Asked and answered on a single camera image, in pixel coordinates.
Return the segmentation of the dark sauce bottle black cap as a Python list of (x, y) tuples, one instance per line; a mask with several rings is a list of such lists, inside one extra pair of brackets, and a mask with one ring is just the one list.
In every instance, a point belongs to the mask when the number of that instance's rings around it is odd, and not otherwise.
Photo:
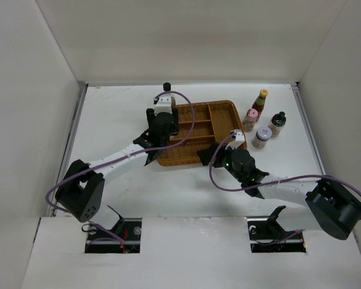
[[(169, 91), (171, 91), (171, 84), (170, 84), (169, 82), (163, 83), (162, 87), (163, 87), (163, 91), (164, 91), (164, 92), (169, 92)], [(169, 95), (170, 95), (170, 97), (171, 97), (171, 106), (172, 106), (172, 107), (175, 107), (175, 106), (176, 106), (175, 95), (172, 94), (172, 93), (170, 93)]]

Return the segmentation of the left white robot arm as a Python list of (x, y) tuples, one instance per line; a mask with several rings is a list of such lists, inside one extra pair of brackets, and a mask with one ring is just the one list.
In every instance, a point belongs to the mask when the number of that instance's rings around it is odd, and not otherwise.
[(149, 124), (138, 138), (126, 148), (103, 159), (89, 163), (74, 161), (64, 179), (84, 172), (59, 187), (55, 200), (79, 222), (93, 222), (102, 227), (102, 232), (110, 240), (116, 240), (123, 233), (121, 218), (103, 199), (103, 190), (112, 180), (132, 169), (144, 167), (155, 161), (170, 144), (170, 137), (179, 132), (176, 107), (171, 113), (154, 114), (153, 108), (146, 110)]

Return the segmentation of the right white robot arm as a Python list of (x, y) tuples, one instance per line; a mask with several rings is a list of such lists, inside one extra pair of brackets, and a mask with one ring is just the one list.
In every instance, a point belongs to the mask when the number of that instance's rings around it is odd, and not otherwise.
[(239, 182), (239, 191), (261, 200), (282, 204), (267, 216), (248, 221), (252, 240), (282, 242), (304, 230), (323, 230), (331, 237), (346, 240), (361, 220), (361, 197), (349, 184), (327, 175), (279, 178), (256, 167), (245, 149), (213, 143), (197, 151), (204, 166), (224, 168)]

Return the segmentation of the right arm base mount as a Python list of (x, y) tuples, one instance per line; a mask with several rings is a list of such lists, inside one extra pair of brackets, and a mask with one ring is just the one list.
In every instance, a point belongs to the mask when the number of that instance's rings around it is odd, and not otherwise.
[(285, 208), (279, 206), (269, 216), (247, 219), (252, 253), (306, 253), (303, 231), (286, 231), (277, 222)]

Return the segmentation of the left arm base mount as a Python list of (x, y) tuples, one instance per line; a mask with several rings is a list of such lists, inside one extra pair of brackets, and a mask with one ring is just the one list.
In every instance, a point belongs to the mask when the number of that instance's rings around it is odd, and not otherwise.
[(122, 217), (108, 206), (117, 218), (111, 229), (100, 229), (98, 224), (86, 223), (81, 231), (87, 234), (84, 253), (140, 253), (142, 219)]

